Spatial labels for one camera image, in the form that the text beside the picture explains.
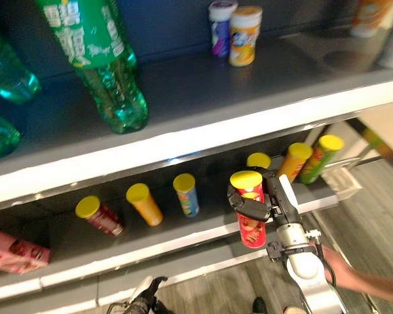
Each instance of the red chip can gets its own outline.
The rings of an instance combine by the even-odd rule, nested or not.
[[[230,183],[244,198],[263,203],[262,175],[256,171],[239,171],[230,177]],[[258,249],[267,242],[265,223],[237,213],[240,237],[245,246]]]
[[[83,198],[76,206],[76,215],[111,236],[117,236],[124,231],[119,217],[102,204],[97,196]]]

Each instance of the store shelf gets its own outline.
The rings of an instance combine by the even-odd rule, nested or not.
[[[269,233],[269,239],[276,237]],[[267,255],[265,249],[248,249],[238,234],[154,260],[131,265],[98,277],[47,289],[12,302],[0,303],[0,314],[69,314],[131,297],[147,276],[165,275],[162,286],[178,283]]]
[[[25,106],[0,99],[0,114],[24,136],[0,160],[0,209],[391,102],[393,70],[374,65],[384,39],[333,30],[260,40],[243,68],[209,54],[144,65],[151,117],[127,135],[109,131],[73,75],[44,81],[44,93]]]
[[[275,158],[272,167],[275,168],[281,160]],[[148,227],[125,200],[109,202],[109,207],[123,214],[126,223],[126,232],[115,239],[102,234],[74,213],[54,216],[49,221],[50,265],[24,275],[0,273],[0,299],[111,271],[237,233],[235,214],[225,197],[233,172],[198,180],[196,189],[200,213],[195,218],[183,215],[170,186],[152,191],[164,213],[163,222],[156,227]],[[321,179],[309,186],[294,183],[293,189],[300,204],[300,213],[338,202],[334,192]]]

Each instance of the green chip can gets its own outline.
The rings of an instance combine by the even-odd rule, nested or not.
[[[304,184],[313,183],[321,174],[323,168],[344,146],[343,140],[335,135],[324,135],[319,138],[313,150],[313,155],[307,160],[300,173],[300,181]]]

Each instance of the pink box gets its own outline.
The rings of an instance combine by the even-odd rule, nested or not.
[[[0,270],[27,273],[48,265],[50,250],[0,232]]]

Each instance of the shoe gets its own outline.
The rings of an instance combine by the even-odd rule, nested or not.
[[[307,314],[307,312],[299,307],[288,306],[284,309],[284,312],[282,312],[282,314]]]
[[[252,305],[253,314],[268,314],[267,305],[260,296],[257,296]]]

